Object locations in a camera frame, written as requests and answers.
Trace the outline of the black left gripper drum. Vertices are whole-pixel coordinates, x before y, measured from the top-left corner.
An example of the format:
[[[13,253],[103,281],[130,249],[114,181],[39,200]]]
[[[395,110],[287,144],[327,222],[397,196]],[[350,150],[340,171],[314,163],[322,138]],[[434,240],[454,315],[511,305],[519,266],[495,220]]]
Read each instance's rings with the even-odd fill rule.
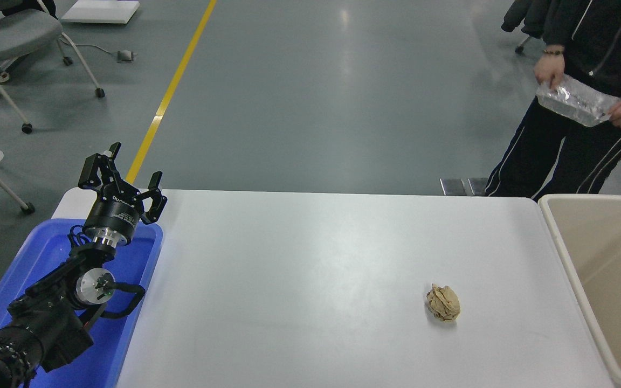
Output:
[[[109,194],[98,192],[83,225],[84,234],[90,236],[94,230],[105,228],[117,232],[125,240],[131,240],[143,211],[143,207],[133,200],[139,193],[136,188],[110,191]]]

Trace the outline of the person's right hand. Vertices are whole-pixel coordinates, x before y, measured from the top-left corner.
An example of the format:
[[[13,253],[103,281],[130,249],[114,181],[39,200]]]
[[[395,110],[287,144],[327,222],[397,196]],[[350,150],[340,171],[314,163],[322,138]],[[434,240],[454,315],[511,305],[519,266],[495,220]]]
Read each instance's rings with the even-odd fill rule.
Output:
[[[534,66],[533,74],[538,85],[555,90],[564,76],[565,61],[562,51],[544,51]]]

